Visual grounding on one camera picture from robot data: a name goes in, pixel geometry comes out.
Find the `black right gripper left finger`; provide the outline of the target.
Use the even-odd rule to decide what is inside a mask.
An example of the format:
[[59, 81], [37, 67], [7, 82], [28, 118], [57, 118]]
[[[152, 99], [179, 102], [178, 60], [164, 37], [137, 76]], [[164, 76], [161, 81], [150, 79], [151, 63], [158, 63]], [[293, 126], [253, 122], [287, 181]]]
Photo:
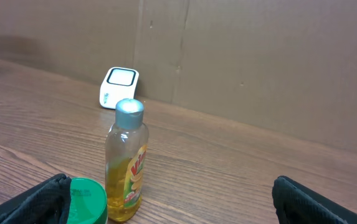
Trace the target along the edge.
[[0, 224], [66, 224], [72, 179], [57, 174], [0, 205]]

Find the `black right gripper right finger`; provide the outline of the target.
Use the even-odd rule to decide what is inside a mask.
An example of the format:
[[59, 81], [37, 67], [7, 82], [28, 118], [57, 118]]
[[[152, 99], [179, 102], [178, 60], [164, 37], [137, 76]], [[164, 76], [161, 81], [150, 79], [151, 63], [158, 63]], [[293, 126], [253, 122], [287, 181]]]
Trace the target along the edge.
[[284, 175], [274, 180], [272, 198], [280, 224], [357, 224], [357, 213]]

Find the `green lid white jar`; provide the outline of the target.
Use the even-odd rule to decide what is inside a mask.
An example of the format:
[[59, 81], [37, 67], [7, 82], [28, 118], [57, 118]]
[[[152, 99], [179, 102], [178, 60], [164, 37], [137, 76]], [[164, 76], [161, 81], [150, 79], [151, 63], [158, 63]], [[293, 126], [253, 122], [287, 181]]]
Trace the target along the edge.
[[70, 185], [70, 196], [67, 224], [107, 223], [107, 195], [97, 181], [74, 177]]

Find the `yellow liquid bottle grey cap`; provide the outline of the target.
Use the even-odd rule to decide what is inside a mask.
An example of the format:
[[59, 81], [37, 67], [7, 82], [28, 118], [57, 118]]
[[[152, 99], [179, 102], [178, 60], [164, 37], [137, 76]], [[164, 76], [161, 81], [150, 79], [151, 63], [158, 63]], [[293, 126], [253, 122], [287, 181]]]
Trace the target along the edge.
[[143, 122], [145, 107], [135, 99], [119, 101], [115, 123], [105, 142], [105, 190], [109, 219], [129, 220], [142, 199], [149, 131]]

